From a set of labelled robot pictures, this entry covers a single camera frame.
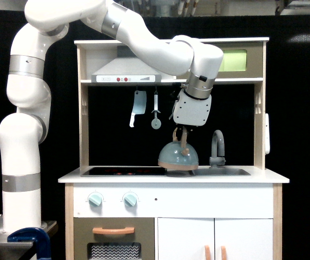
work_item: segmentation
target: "blue clamp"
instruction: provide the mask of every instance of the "blue clamp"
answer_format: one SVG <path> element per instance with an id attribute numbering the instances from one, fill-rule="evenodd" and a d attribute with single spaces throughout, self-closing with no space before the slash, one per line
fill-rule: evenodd
<path id="1" fill-rule="evenodd" d="M 35 242 L 38 260 L 51 260 L 50 238 L 43 229 L 26 227 L 13 232 L 7 238 L 7 242 L 25 241 Z"/>

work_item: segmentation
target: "oven door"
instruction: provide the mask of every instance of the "oven door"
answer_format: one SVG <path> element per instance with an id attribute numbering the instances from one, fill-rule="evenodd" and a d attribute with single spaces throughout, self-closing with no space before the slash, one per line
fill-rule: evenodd
<path id="1" fill-rule="evenodd" d="M 155 260 L 155 219 L 74 218 L 74 259 Z"/>

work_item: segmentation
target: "sink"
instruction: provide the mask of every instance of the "sink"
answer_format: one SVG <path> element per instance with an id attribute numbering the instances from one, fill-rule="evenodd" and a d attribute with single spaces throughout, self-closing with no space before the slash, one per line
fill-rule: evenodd
<path id="1" fill-rule="evenodd" d="M 197 169 L 192 171 L 193 176 L 250 176 L 247 171 L 243 169 L 230 168 L 208 168 Z"/>

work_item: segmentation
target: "ceiling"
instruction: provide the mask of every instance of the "ceiling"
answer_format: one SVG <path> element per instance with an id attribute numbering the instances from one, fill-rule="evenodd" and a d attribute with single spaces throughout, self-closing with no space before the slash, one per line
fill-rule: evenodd
<path id="1" fill-rule="evenodd" d="M 142 16 L 310 14 L 310 0 L 115 0 Z M 23 11 L 27 0 L 0 0 L 0 10 Z"/>

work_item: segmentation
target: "kettle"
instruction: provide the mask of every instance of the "kettle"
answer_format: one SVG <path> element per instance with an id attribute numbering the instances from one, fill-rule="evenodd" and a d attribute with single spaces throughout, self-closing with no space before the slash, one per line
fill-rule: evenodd
<path id="1" fill-rule="evenodd" d="M 187 130 L 182 130 L 181 140 L 176 137 L 177 128 L 173 132 L 173 142 L 168 143 L 159 155 L 158 165 L 163 168 L 192 171 L 198 169 L 198 155 L 192 145 L 186 143 Z"/>

